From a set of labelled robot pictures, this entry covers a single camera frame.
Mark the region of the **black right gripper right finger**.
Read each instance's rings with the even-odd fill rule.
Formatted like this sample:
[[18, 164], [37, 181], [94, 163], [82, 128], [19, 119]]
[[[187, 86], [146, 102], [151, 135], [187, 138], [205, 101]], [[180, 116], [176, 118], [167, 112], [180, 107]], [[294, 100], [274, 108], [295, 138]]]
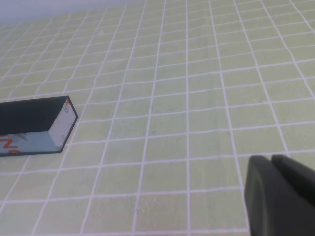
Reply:
[[276, 178], [271, 182], [273, 219], [315, 218], [315, 172], [285, 156], [273, 155]]

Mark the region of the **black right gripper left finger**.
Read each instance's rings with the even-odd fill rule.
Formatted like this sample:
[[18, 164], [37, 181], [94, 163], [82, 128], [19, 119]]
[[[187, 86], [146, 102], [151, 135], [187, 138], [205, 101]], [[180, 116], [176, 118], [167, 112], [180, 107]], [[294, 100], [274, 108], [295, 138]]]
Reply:
[[271, 159], [261, 155], [249, 158], [244, 199], [252, 236], [313, 236], [315, 219], [273, 219], [271, 182], [276, 170]]

